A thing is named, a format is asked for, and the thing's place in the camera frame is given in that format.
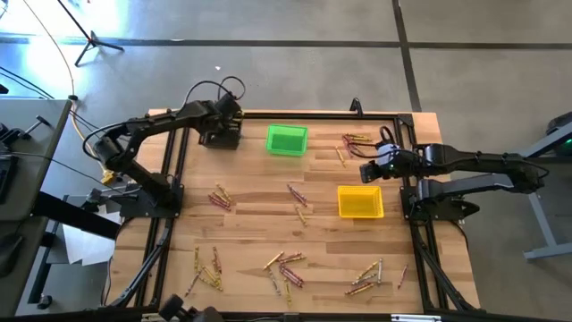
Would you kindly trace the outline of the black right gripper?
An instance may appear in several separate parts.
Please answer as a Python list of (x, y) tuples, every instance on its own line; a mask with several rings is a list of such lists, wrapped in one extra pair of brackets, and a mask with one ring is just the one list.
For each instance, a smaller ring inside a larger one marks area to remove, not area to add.
[(359, 167), (362, 183), (370, 183), (377, 180), (380, 175), (383, 179), (419, 176), (422, 168), (421, 157), (413, 151), (400, 147), (390, 163), (378, 165), (371, 160)]

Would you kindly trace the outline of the black plastic basket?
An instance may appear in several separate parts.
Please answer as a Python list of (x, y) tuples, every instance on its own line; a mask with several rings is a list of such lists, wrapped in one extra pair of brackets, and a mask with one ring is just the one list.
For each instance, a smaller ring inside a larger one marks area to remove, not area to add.
[(206, 148), (235, 150), (240, 144), (238, 131), (207, 131), (199, 135), (198, 144)]

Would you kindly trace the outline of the yellow plastic basket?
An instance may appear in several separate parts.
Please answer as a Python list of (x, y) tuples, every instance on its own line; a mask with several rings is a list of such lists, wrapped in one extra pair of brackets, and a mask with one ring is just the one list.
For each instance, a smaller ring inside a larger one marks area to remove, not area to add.
[(339, 186), (338, 209), (341, 218), (383, 218), (383, 196), (378, 186)]

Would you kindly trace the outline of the green plastic basket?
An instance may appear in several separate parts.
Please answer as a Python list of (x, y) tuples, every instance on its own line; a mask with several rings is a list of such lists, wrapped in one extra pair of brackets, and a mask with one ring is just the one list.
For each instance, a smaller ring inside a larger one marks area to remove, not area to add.
[(307, 134), (304, 126), (270, 124), (265, 148), (273, 155), (301, 157), (307, 151)]

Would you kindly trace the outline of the black tripod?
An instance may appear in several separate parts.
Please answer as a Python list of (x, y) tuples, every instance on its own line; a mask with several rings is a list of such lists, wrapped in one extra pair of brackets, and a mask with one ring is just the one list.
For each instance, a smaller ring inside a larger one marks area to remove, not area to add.
[(80, 25), (80, 23), (77, 21), (77, 19), (73, 16), (73, 14), (68, 10), (68, 8), (65, 6), (65, 4), (63, 3), (62, 0), (56, 0), (57, 3), (63, 8), (63, 10), (66, 12), (66, 14), (71, 18), (71, 20), (73, 21), (73, 23), (75, 24), (75, 26), (79, 29), (79, 31), (81, 32), (81, 34), (83, 35), (83, 37), (86, 39), (86, 44), (83, 47), (82, 51), (80, 52), (78, 58), (76, 59), (74, 65), (76, 67), (80, 66), (80, 62), (82, 60), (82, 58), (84, 57), (84, 55), (92, 48), (97, 48), (97, 47), (108, 47), (108, 48), (112, 48), (115, 50), (119, 50), (119, 51), (124, 51), (123, 47), (120, 46), (116, 46), (107, 42), (102, 41), (101, 39), (99, 39), (96, 35), (96, 33), (94, 31), (91, 31), (90, 33), (87, 33), (85, 31), (85, 29)]

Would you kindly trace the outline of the black power adapter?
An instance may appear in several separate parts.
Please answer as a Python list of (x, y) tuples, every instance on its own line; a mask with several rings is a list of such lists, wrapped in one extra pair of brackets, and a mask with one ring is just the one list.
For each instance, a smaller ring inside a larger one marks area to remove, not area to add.
[(120, 193), (105, 195), (103, 191), (93, 189), (86, 197), (80, 207), (88, 212), (98, 212), (99, 207), (111, 201), (116, 204), (122, 204), (124, 201), (134, 201), (138, 199), (137, 192), (139, 188), (131, 191), (123, 191)]

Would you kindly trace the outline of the black desk beam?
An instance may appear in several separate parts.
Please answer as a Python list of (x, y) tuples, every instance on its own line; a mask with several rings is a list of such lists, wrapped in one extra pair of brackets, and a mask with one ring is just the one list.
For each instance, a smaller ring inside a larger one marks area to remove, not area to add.
[(73, 206), (44, 192), (40, 192), (37, 195), (30, 214), (32, 216), (46, 217), (109, 240), (116, 239), (121, 227), (114, 221), (90, 213), (83, 208)]

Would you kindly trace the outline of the white paper sheet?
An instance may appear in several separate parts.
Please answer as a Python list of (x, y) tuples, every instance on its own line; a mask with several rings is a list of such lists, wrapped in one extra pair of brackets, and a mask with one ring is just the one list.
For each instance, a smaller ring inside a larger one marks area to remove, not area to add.
[(107, 262), (114, 254), (115, 239), (86, 233), (69, 225), (63, 226), (63, 237), (69, 264), (100, 264)]

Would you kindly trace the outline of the grey desk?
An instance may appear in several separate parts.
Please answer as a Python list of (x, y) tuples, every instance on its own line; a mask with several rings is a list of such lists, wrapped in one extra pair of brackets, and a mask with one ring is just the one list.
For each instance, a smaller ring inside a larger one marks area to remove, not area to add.
[(22, 238), (13, 255), (12, 270), (0, 276), (0, 318), (15, 314), (46, 230), (48, 219), (33, 216), (31, 210), (71, 106), (65, 99), (0, 98), (0, 123), (29, 134), (27, 140), (12, 144), (18, 154), (16, 171), (0, 203), (0, 237), (15, 233)]

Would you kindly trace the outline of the black device with green light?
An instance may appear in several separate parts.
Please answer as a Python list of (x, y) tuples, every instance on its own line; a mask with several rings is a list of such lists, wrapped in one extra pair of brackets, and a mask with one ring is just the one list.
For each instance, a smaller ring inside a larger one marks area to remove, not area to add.
[[(545, 134), (550, 135), (569, 123), (572, 123), (572, 111), (551, 119), (547, 124)], [(554, 152), (558, 157), (572, 157), (572, 137), (557, 146)]]

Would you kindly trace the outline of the black desk clamp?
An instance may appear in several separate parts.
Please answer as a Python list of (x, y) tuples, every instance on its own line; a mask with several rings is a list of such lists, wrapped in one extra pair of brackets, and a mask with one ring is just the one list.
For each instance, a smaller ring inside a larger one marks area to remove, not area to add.
[(19, 139), (29, 140), (31, 138), (30, 133), (34, 131), (40, 124), (51, 127), (51, 123), (40, 115), (36, 116), (36, 122), (32, 124), (27, 130), (22, 130), (20, 128), (8, 128), (3, 123), (0, 123), (0, 143), (9, 146)]

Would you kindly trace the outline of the black aluminium table frame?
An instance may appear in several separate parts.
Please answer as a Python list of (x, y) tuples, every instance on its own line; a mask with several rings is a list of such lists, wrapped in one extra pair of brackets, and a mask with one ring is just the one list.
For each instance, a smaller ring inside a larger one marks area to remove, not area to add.
[[(307, 127), (306, 153), (301, 157), (270, 154), (265, 148), (270, 124)], [(351, 112), (250, 111), (235, 150), (204, 148), (195, 132), (178, 132), (172, 141), (170, 167), (184, 186), (182, 210), (174, 221), (164, 260), (153, 267), (139, 303), (161, 303), (178, 294), (189, 305), (235, 311), (241, 318), (250, 312), (419, 313), (428, 303), (450, 306), (451, 300), (438, 288), (430, 269), (416, 264), (411, 227), (401, 210), (402, 180), (379, 182), (383, 218), (339, 216), (338, 187), (360, 184), (361, 163), (347, 156), (341, 136), (351, 133), (377, 140), (383, 126), (404, 146), (436, 143), (442, 138), (431, 113), (371, 113), (357, 118)], [(231, 196), (231, 211), (209, 200), (209, 194), (220, 192), (216, 183)], [(295, 205), (307, 226), (300, 222)], [(215, 275), (212, 247), (218, 249), (222, 292), (198, 280), (184, 297), (196, 274), (196, 245), (198, 271), (206, 279), (201, 267)], [(271, 265), (282, 292), (277, 296), (263, 268), (280, 251), (284, 251), (282, 258), (296, 252), (306, 258), (284, 264), (302, 277), (303, 284), (285, 276), (280, 262)], [(345, 295), (355, 287), (351, 283), (358, 275), (379, 258), (383, 259), (381, 286), (375, 277), (368, 281), (373, 288)], [(398, 290), (406, 264), (408, 271)], [(291, 308), (284, 278), (290, 281)]]

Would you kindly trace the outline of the silver metal bracket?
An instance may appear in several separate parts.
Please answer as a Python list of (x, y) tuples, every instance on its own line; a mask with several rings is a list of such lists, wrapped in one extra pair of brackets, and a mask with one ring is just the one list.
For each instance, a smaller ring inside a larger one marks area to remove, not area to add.
[(391, 314), (391, 322), (442, 322), (441, 316)]

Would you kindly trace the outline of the grey metal table frame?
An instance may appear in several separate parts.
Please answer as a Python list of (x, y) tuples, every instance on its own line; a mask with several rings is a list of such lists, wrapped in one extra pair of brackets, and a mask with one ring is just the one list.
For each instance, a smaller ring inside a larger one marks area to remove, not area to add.
[[(546, 137), (538, 140), (531, 147), (522, 151), (524, 157), (538, 157), (549, 151), (550, 149), (564, 143), (566, 140), (572, 139), (572, 130), (565, 128), (558, 129)], [(532, 249), (523, 253), (525, 260), (531, 261), (540, 258), (551, 258), (562, 255), (572, 254), (572, 242), (558, 244), (551, 230), (547, 216), (543, 210), (541, 199), (535, 192), (528, 195), (528, 200), (534, 212), (534, 216), (541, 229), (545, 246), (542, 248)]]

